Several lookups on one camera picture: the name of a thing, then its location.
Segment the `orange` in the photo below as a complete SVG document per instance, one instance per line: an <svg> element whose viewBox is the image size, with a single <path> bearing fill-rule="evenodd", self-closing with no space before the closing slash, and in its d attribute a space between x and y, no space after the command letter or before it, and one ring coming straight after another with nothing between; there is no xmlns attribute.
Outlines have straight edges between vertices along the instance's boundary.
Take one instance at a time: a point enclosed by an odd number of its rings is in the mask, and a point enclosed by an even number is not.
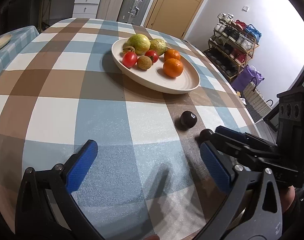
<svg viewBox="0 0 304 240"><path fill-rule="evenodd" d="M178 77L183 72L183 64L175 58L169 58L163 64L163 71L169 77Z"/></svg>
<svg viewBox="0 0 304 240"><path fill-rule="evenodd" d="M177 60L180 60L180 58L181 58L180 52L178 52L175 49L168 49L164 53L164 60L167 61L169 58L175 58Z"/></svg>

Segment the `fruit plate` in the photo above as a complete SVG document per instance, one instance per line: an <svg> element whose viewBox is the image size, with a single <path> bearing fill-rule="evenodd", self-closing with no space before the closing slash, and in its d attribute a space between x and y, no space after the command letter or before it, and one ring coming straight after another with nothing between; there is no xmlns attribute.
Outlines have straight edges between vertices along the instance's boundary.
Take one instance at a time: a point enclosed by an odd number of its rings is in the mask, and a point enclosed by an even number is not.
<svg viewBox="0 0 304 240"><path fill-rule="evenodd" d="M0 37L0 49L3 48L11 39L12 34L6 34Z"/></svg>
<svg viewBox="0 0 304 240"><path fill-rule="evenodd" d="M184 94L196 89L200 84L200 76L194 66L181 55L180 61L183 63L183 72L176 78L170 78L163 72L163 55L159 57L148 70L141 70L135 64L132 68L127 68L122 64L124 55L123 47L128 38L118 40L112 45L113 60L123 74L135 82L151 88L153 90L168 94Z"/></svg>

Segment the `door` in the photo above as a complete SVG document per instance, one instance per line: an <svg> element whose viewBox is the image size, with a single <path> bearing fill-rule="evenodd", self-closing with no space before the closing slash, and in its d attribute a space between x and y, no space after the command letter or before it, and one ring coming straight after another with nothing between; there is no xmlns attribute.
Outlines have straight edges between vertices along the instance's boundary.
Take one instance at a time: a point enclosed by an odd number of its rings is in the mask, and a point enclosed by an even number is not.
<svg viewBox="0 0 304 240"><path fill-rule="evenodd" d="M203 0L157 0L147 28L181 39Z"/></svg>

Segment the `screw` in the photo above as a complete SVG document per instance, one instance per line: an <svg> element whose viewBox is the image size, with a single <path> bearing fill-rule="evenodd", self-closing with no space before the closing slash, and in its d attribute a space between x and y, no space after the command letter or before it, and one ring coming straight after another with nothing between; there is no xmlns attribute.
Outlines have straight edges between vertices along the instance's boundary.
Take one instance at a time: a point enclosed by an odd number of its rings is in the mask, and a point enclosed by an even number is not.
<svg viewBox="0 0 304 240"><path fill-rule="evenodd" d="M28 167L28 168L25 170L25 173L31 173L32 171L33 171L33 168Z"/></svg>
<svg viewBox="0 0 304 240"><path fill-rule="evenodd" d="M270 168L265 168L265 172L268 174L272 174L272 170Z"/></svg>
<svg viewBox="0 0 304 240"><path fill-rule="evenodd" d="M234 169L235 169L236 171L243 171L243 167L242 167L242 165L240 165L240 164L235 165L235 166L234 166Z"/></svg>
<svg viewBox="0 0 304 240"><path fill-rule="evenodd" d="M57 171L60 171L61 169L63 169L63 164L61 163L58 163L54 166L54 169L57 170Z"/></svg>

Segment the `tablecloth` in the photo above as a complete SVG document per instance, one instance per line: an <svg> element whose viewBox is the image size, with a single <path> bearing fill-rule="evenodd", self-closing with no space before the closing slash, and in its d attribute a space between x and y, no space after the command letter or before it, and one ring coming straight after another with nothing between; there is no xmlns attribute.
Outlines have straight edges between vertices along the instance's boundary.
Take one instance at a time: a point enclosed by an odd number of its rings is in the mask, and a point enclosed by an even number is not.
<svg viewBox="0 0 304 240"><path fill-rule="evenodd" d="M135 33L162 38L198 71L200 86L160 93L123 75L112 44ZM175 127L183 111L197 124ZM98 19L62 20L28 44L0 76L0 211L14 229L22 174L64 163L88 140L99 153L72 195L107 239L188 239L224 199L195 137L218 125L258 135L235 92L188 42Z"/></svg>
<svg viewBox="0 0 304 240"><path fill-rule="evenodd" d="M0 49L0 73L27 44L39 35L39 32L35 26L27 26L0 35L0 38L6 34L12 34L12 38L8 44Z"/></svg>

